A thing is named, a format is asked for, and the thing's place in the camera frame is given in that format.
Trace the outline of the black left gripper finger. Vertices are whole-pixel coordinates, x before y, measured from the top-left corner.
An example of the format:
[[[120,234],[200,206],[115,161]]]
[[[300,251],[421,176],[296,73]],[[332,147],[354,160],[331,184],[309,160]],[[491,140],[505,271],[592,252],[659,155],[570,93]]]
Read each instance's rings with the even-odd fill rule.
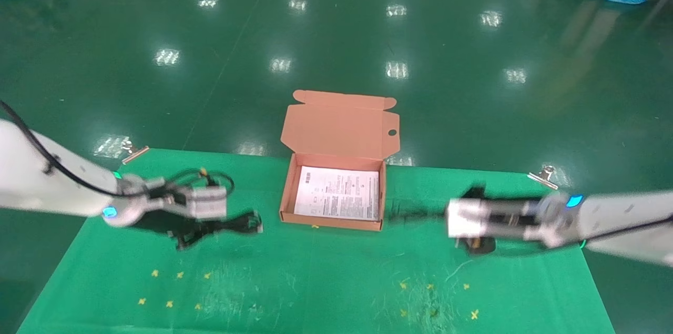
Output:
[[[213,232],[233,231],[239,234],[245,234],[249,232],[248,222],[248,216],[237,216],[225,221],[214,221],[210,223],[210,227]]]
[[[190,246],[198,243],[202,238],[211,235],[209,229],[196,228],[187,231],[170,231],[170,238],[176,241],[176,250],[183,251],[190,248]]]

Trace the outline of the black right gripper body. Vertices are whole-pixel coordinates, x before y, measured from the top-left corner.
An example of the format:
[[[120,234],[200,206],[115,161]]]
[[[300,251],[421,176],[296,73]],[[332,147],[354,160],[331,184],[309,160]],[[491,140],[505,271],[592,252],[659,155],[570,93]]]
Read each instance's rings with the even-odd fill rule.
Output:
[[[539,238],[541,198],[496,198],[491,200],[491,236],[494,238]]]

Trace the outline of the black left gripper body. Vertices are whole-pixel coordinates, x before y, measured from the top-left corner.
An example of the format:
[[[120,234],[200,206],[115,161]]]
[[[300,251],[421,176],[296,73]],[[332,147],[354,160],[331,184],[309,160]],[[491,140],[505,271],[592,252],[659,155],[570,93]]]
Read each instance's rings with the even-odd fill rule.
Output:
[[[190,229],[209,229],[211,223],[224,221],[228,214],[228,198],[226,195],[174,195],[172,200],[161,200],[162,204],[142,213],[140,219],[132,225],[136,229],[144,229],[157,234],[170,231],[187,231]]]

